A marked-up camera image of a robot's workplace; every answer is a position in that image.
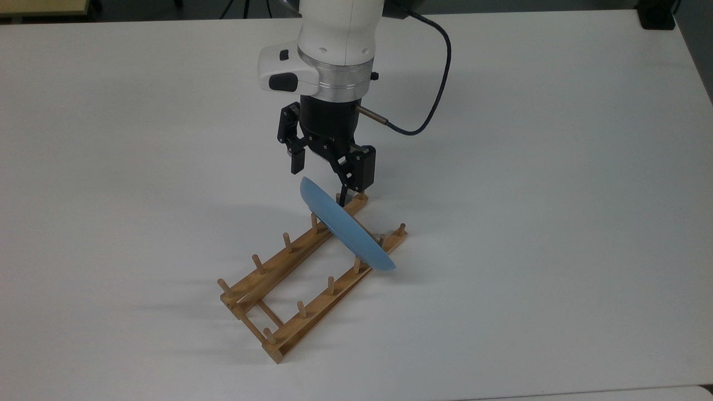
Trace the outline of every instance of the table surface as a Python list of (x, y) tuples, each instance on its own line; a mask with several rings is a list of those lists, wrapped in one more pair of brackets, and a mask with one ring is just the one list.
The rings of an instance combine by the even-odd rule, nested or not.
[[(9, 400), (456, 400), (713, 382), (713, 108), (634, 11), (435, 16), (415, 138), (362, 119), (360, 221), (405, 222), (280, 365), (218, 300), (309, 227), (258, 89), (299, 20), (0, 26), (0, 387)], [(364, 105), (425, 117), (436, 32), (383, 20)], [(329, 192), (328, 165), (304, 174)], [(296, 313), (333, 240), (265, 298)], [(254, 321), (267, 325), (255, 313)]]

